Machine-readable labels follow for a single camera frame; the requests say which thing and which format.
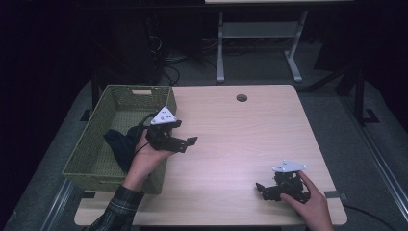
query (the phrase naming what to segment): person's right hand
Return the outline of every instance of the person's right hand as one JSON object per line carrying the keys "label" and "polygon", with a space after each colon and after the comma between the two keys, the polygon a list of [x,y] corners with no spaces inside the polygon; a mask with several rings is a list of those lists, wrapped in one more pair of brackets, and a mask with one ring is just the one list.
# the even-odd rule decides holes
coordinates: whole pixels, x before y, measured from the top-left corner
{"label": "person's right hand", "polygon": [[333,231],[326,197],[303,171],[299,172],[310,192],[310,199],[305,204],[298,202],[291,196],[282,193],[281,199],[290,204],[302,217],[306,225],[313,231]]}

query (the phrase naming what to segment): green woven basket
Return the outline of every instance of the green woven basket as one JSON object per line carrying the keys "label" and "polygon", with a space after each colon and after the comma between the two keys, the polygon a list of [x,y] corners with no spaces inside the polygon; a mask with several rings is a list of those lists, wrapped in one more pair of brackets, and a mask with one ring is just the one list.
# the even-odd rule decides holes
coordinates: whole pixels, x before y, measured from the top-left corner
{"label": "green woven basket", "polygon": [[[176,114],[177,105],[171,87],[108,85],[66,163],[63,175],[87,191],[116,191],[126,173],[120,169],[103,135],[109,129],[126,134],[145,116],[164,106]],[[150,194],[160,193],[165,172],[166,160],[149,175],[142,190]]]}

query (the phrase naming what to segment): person's left hand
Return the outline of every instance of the person's left hand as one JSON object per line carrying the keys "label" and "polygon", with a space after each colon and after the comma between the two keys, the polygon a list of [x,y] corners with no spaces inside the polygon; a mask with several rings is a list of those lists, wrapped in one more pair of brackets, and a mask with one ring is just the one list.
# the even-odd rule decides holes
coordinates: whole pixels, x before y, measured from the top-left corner
{"label": "person's left hand", "polygon": [[156,150],[146,139],[147,130],[143,131],[135,151],[139,151],[133,159],[129,172],[123,182],[123,187],[139,192],[144,180],[159,165],[159,163],[175,154],[175,152]]}

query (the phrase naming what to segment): plaid shirt sleeve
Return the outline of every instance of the plaid shirt sleeve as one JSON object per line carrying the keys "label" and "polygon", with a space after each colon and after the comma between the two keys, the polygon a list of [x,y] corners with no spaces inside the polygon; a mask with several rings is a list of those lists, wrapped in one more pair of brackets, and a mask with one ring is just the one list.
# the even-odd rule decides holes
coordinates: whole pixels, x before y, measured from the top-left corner
{"label": "plaid shirt sleeve", "polygon": [[143,199],[143,192],[135,192],[120,186],[105,213],[87,228],[87,231],[128,231]]}

